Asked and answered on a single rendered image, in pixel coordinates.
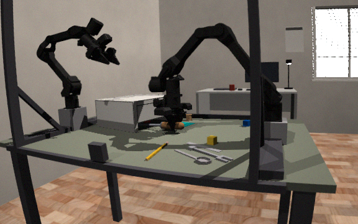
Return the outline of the yellow cube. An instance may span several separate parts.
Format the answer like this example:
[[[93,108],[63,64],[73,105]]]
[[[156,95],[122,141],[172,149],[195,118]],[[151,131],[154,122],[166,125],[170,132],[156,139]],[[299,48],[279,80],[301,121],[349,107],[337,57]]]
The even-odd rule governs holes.
[[[207,137],[207,144],[209,144],[209,145],[217,144],[217,136],[208,136]]]

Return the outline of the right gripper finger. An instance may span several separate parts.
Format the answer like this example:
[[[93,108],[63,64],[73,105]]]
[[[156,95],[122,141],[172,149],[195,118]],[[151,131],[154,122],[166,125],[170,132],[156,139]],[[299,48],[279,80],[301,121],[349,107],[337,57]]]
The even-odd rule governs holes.
[[[182,122],[185,113],[186,113],[186,111],[174,112],[174,114],[177,114],[176,122]]]
[[[176,122],[176,118],[177,118],[177,114],[172,114],[172,115],[168,115],[168,116],[164,116],[166,117],[169,125],[170,125],[170,128],[171,130],[173,131],[174,128],[175,128],[175,122]]]

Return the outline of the small blue cube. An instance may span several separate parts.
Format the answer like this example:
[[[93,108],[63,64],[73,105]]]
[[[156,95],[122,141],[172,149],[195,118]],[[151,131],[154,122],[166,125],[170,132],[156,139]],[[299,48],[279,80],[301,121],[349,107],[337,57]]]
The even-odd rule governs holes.
[[[243,126],[250,126],[250,120],[243,120]]]

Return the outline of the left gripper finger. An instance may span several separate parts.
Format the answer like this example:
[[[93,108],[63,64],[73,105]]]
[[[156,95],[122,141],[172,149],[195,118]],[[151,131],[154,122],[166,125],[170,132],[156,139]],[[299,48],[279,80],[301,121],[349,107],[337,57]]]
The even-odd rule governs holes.
[[[109,61],[107,60],[107,58],[102,54],[102,50],[100,48],[96,49],[95,53],[93,54],[91,60],[97,61],[97,62],[101,62],[101,63],[105,63],[107,65],[109,65]]]
[[[120,63],[119,63],[118,59],[116,58],[115,53],[116,53],[116,51],[113,50],[107,60],[111,63],[119,65]]]

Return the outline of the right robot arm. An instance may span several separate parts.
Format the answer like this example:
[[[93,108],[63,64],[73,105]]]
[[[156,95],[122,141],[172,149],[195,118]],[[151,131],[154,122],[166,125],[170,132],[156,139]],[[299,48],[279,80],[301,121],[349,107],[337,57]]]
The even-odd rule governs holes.
[[[213,35],[213,36],[209,36]],[[149,90],[151,92],[178,92],[180,91],[180,80],[184,78],[179,75],[184,67],[187,58],[194,52],[204,39],[217,38],[224,44],[243,66],[250,76],[250,57],[239,45],[232,29],[223,23],[215,26],[197,28],[193,35],[186,41],[183,47],[163,65],[162,70],[157,77],[151,77],[149,81]],[[174,75],[176,75],[174,77]],[[169,78],[167,80],[167,78]],[[282,122],[282,95],[277,91],[275,84],[262,74],[263,95],[264,95],[264,121]],[[166,85],[167,89],[166,89]],[[277,96],[277,95],[279,96]],[[280,99],[281,98],[281,99]],[[280,100],[280,101],[279,101]],[[167,98],[162,100],[154,99],[154,107],[166,107]]]

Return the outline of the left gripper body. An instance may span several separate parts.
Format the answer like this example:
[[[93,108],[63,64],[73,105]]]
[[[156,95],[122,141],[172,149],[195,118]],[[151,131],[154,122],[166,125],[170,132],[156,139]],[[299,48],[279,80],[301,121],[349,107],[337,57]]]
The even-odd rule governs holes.
[[[95,51],[96,51],[96,49],[98,49],[98,48],[100,48],[100,49],[102,49],[102,54],[106,57],[106,58],[108,58],[109,56],[110,56],[110,54],[111,54],[111,52],[113,51],[113,50],[115,50],[116,51],[116,49],[114,49],[114,48],[108,48],[106,51],[105,51],[105,46],[103,46],[103,45],[100,45],[100,46],[98,46],[98,45],[95,45],[95,43],[94,43],[94,40],[96,40],[96,39],[91,39],[89,42],[88,42],[88,44],[87,44],[87,46],[86,46],[86,48],[87,48],[87,52],[86,52],[86,57],[88,58],[88,59],[91,59],[92,58],[92,56],[93,56],[93,54],[95,53]],[[91,47],[90,47],[91,46]]]

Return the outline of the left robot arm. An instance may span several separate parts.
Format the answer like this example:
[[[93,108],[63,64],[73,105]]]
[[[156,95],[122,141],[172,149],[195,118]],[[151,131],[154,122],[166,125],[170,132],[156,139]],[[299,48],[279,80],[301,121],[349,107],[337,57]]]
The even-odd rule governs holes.
[[[63,90],[61,92],[61,96],[65,97],[66,107],[63,109],[81,108],[79,106],[78,95],[81,93],[82,84],[76,76],[70,76],[56,60],[54,54],[55,45],[57,42],[79,38],[77,46],[84,45],[86,47],[88,42],[91,39],[94,39],[92,36],[99,34],[103,25],[104,24],[102,22],[99,22],[95,18],[91,18],[86,27],[72,26],[64,32],[47,36],[37,49],[37,57],[41,59],[41,61],[47,63],[62,81]],[[95,45],[103,45],[105,47],[110,42],[112,42],[112,37],[109,34],[103,34],[97,40],[94,40]],[[51,44],[51,47],[46,48],[49,44]],[[77,94],[77,96],[75,94]]]

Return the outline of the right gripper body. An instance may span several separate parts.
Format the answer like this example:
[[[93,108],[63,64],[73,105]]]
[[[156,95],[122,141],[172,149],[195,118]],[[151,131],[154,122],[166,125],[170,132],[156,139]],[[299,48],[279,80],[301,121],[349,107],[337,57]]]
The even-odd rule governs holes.
[[[164,95],[164,98],[167,98],[166,107],[159,107],[154,109],[154,115],[168,116],[174,114],[174,112],[183,112],[184,109],[192,110],[191,103],[181,103],[181,96],[182,94],[180,94],[180,91],[166,92],[166,95]],[[183,106],[181,104],[183,104]]]

